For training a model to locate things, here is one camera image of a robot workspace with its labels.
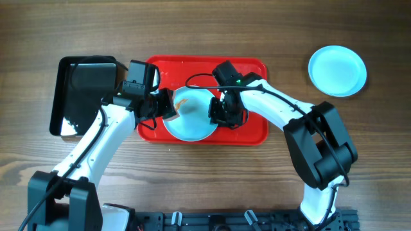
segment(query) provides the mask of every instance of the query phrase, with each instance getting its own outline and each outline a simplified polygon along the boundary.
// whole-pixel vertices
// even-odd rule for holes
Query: cable
[[[83,63],[91,58],[104,58],[106,60],[110,60],[111,62],[114,62],[116,65],[119,65],[120,67],[124,68],[124,70],[128,71],[128,68],[124,66],[124,64],[113,60],[107,56],[100,56],[100,55],[93,55],[93,56],[88,56],[85,57],[81,60],[79,60],[74,67],[71,69],[71,72],[69,73],[69,84],[71,85],[71,87],[74,90],[77,90],[79,94],[83,95],[78,89],[76,89],[72,83],[72,77],[73,77],[73,73],[76,70],[76,68],[78,67],[78,65],[80,63]],[[36,213],[36,211],[40,208],[40,206],[57,190],[57,188],[63,183],[63,181],[73,172],[74,169],[77,168],[78,164],[83,160],[84,156],[86,156],[86,154],[90,151],[90,149],[93,147],[94,143],[98,140],[98,138],[100,137],[101,133],[103,133],[104,131],[104,127],[105,127],[105,113],[101,107],[101,105],[98,105],[98,110],[100,111],[101,114],[101,125],[100,128],[97,131],[97,134],[94,136],[94,138],[92,139],[92,141],[89,143],[89,145],[84,149],[84,151],[82,152],[82,154],[80,154],[80,156],[75,160],[75,162],[73,164],[71,164],[70,168],[57,180],[57,182],[55,184],[53,184],[53,186],[51,187],[51,189],[47,190],[47,192],[45,193],[45,195],[41,198],[41,200],[39,200],[39,202],[37,202],[37,204],[32,208],[32,210],[28,213],[28,215],[26,216],[26,218],[23,220],[23,222],[21,223],[20,227],[19,227],[19,231],[23,231],[24,227],[28,224],[29,220],[34,216],[34,214]]]
[[[330,196],[330,202],[328,204],[328,208],[326,210],[326,214],[322,218],[322,221],[320,222],[320,225],[315,229],[315,230],[320,230],[326,226],[327,218],[329,216],[329,213],[331,212],[331,209],[334,204],[334,199],[335,195],[337,194],[337,188],[338,187],[348,187],[349,185],[349,178],[347,176],[347,173],[345,172],[344,167],[342,167],[340,160],[337,157],[337,154],[335,153],[333,147],[329,143],[327,137],[324,135],[324,132],[321,131],[321,129],[317,126],[317,124],[313,121],[312,118],[310,118],[307,113],[305,113],[303,110],[301,110],[297,105],[293,104],[292,102],[288,101],[286,98],[280,96],[279,94],[266,90],[261,84],[255,87],[242,87],[242,86],[226,86],[226,87],[221,87],[221,86],[207,86],[207,87],[198,87],[198,86],[193,86],[189,85],[188,82],[193,79],[196,76],[213,76],[212,74],[209,73],[199,73],[199,74],[194,74],[190,76],[186,80],[186,87],[190,89],[218,89],[218,90],[238,90],[238,91],[244,91],[244,90],[259,90],[261,92],[270,94],[274,97],[279,98],[280,100],[284,101],[286,104],[290,105],[294,110],[298,111],[302,116],[311,124],[312,128],[321,136],[322,140],[326,143],[327,148],[329,149],[331,156],[334,158],[334,161],[337,163],[337,166],[339,168],[340,174],[344,177],[345,183],[339,183],[335,184],[331,189],[333,190],[333,193]]]

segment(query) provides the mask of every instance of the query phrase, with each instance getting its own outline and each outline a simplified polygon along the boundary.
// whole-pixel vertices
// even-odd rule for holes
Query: plate
[[[310,58],[308,73],[316,88],[335,97],[357,93],[367,80],[362,59],[342,46],[326,46],[316,51]]]
[[[194,142],[201,141],[211,135],[218,124],[211,124],[208,110],[213,93],[205,89],[189,89],[181,87],[175,91],[174,105],[186,99],[178,110],[179,117],[163,123],[175,138]]]

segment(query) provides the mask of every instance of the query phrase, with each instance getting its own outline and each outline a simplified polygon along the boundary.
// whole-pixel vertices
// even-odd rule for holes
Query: red tray
[[[238,72],[247,74],[254,72],[267,79],[267,68],[256,58],[239,58],[239,57],[214,57],[214,56],[175,56],[175,55],[155,55],[150,57],[147,62],[155,64],[160,69],[160,88],[167,87],[176,90],[183,87],[188,77],[196,73],[211,73],[211,71],[220,63],[230,60]],[[198,86],[217,85],[211,76],[199,76],[192,79],[190,84]],[[216,96],[220,97],[217,90],[211,90]],[[156,119],[157,128],[154,131],[138,125],[137,131],[141,138],[148,142],[162,142],[184,144],[172,136],[164,127],[162,119]],[[249,120],[246,124],[238,129],[217,128],[213,134],[204,140],[190,142],[194,144],[217,144],[217,145],[244,145],[257,146],[265,141],[268,136],[268,121],[258,114],[250,112]]]

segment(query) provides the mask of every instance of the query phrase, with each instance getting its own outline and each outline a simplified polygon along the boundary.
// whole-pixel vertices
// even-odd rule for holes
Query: robotic arm
[[[331,104],[324,102],[314,106],[297,101],[272,88],[255,73],[242,76],[228,61],[217,66],[213,76],[223,87],[259,86],[292,102],[326,133],[347,173],[351,164],[356,161],[355,147],[337,110]],[[159,71],[156,66],[132,61],[127,81],[123,82],[123,89],[109,94],[101,101],[105,121],[102,121],[103,117],[99,113],[69,156],[51,173],[37,171],[31,178],[28,186],[29,212],[80,157],[98,133],[101,123],[105,125],[96,143],[80,164],[30,219],[28,230],[139,230],[134,209],[111,204],[104,204],[100,208],[96,187],[119,145],[133,132],[138,123],[155,117],[168,119],[177,115],[173,106],[173,92],[169,89],[159,90],[159,82]],[[212,123],[234,128],[242,125],[243,113],[247,110],[262,115],[284,131],[294,168],[305,183],[300,212],[311,229],[315,229],[322,222],[329,206],[332,187],[343,180],[337,163],[330,156],[324,142],[314,142],[312,135],[315,131],[306,117],[283,100],[260,90],[224,90],[220,99],[211,100],[209,117]],[[68,206],[55,202],[55,199],[61,199],[64,195],[70,197]],[[333,205],[329,218],[334,211]]]

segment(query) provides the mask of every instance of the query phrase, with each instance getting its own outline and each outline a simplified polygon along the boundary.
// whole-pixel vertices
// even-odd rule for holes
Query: wooden surface
[[[126,65],[156,54],[261,59],[275,88],[338,108],[359,159],[337,205],[358,209],[362,230],[411,230],[410,1],[57,2],[0,4],[0,230],[25,217],[32,174],[78,142],[48,132],[59,60],[97,54]],[[330,44],[367,66],[354,97],[329,97],[309,81],[309,57]],[[98,188],[100,203],[165,212],[294,209],[302,192],[273,126],[249,148],[149,144],[135,133]]]

